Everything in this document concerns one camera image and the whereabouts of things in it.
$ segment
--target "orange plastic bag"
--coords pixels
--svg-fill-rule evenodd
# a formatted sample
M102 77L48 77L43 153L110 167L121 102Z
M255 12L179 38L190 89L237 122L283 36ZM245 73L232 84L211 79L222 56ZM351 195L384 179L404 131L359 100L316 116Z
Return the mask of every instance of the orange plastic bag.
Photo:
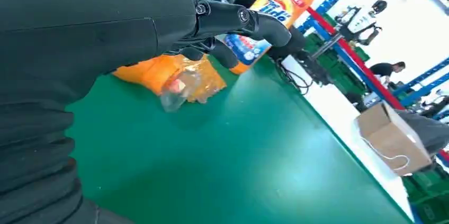
M162 55L133 66L120 67L113 75L127 82L141 84L160 95L166 82L184 70L197 72L201 77L196 91L187 97L189 102L205 103L209 97L226 87L206 55L199 61L188 60L182 55Z

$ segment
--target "black shirt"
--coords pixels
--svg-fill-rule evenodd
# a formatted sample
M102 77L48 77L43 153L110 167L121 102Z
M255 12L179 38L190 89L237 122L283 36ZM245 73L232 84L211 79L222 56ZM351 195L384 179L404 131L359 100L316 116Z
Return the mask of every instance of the black shirt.
M375 75L385 77L391 76L394 71L393 65L383 62L381 64L375 64L370 68L371 72Z

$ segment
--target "red pole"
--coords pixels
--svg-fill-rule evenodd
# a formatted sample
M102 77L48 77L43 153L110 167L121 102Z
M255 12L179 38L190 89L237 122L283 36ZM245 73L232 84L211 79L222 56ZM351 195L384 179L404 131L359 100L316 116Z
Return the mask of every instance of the red pole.
M314 11L312 8L307 8L307 11L310 13L310 15L318 21L318 23L331 35L335 34L337 31L328 23L326 20L319 15L316 11ZM338 41L338 44L340 44L341 48L343 48L346 53L352 58L355 64L360 68L360 70L365 73L366 77L371 81L371 83L382 93L382 95L385 97L385 100L390 103L390 105L395 109L405 109L401 103L398 101L397 98L395 98L383 85L379 82L379 80L373 75L373 73L365 66L365 63L360 59L360 57L352 50L352 48L349 46L349 44L344 39L340 39Z

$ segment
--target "black cable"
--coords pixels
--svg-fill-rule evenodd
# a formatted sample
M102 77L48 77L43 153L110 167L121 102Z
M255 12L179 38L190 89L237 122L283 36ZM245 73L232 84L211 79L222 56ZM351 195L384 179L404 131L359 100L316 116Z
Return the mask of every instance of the black cable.
M300 93L301 95L306 95L309 93L309 89L313 84L313 80L310 83L307 83L307 81L299 76L298 74L292 72L291 70L288 70L282 65L282 59L273 60L276 65L277 73L280 75L281 78L283 78L288 83L292 84ZM295 76L297 79L302 81L304 85L299 85L296 83L295 79L293 78Z

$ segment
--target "tide logo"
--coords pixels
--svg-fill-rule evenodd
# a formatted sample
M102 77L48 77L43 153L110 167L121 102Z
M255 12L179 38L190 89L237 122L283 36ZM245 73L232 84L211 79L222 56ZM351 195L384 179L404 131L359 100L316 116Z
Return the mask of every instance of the tide logo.
M283 3L281 0L268 0L268 2L259 10L259 12L271 15L281 22L284 22L292 16L286 10L285 3Z

